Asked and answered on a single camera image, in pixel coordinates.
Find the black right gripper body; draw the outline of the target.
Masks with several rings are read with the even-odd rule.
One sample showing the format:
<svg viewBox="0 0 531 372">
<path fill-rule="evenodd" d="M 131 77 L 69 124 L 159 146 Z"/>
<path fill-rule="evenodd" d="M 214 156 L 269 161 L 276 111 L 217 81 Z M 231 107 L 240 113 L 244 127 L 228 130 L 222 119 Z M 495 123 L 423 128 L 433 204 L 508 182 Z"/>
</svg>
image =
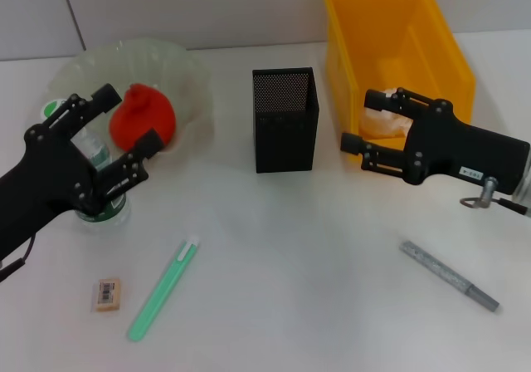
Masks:
<svg viewBox="0 0 531 372">
<path fill-rule="evenodd" d="M 432 175 L 444 174 L 482 186 L 493 177 L 498 192 L 516 192 L 530 143 L 460 121 L 448 101 L 423 105 L 407 100 L 400 114 L 412 120 L 403 149 L 405 182 L 419 185 Z"/>
</svg>

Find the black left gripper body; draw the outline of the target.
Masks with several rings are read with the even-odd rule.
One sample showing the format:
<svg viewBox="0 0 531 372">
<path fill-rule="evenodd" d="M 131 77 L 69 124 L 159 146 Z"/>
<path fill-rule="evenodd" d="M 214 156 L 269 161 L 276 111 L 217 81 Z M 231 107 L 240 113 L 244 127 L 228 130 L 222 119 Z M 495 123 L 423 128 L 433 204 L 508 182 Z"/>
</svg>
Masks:
<svg viewBox="0 0 531 372">
<path fill-rule="evenodd" d="M 1 177 L 1 258 L 66 211 L 100 212 L 96 169 L 70 139 L 33 125 L 24 141 L 22 159 Z"/>
</svg>

